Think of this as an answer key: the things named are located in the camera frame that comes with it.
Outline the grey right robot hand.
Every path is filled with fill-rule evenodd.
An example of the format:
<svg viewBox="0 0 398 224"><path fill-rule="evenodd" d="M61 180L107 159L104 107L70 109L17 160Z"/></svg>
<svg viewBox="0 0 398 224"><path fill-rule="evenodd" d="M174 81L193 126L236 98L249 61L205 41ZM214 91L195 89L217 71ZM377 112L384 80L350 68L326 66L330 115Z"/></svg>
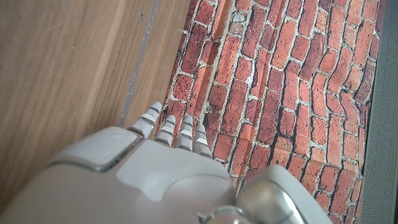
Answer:
<svg viewBox="0 0 398 224"><path fill-rule="evenodd" d="M108 127L66 147L17 194L2 223L328 223L284 167L267 166L235 191L205 127L168 116L155 138L155 102L127 128Z"/></svg>

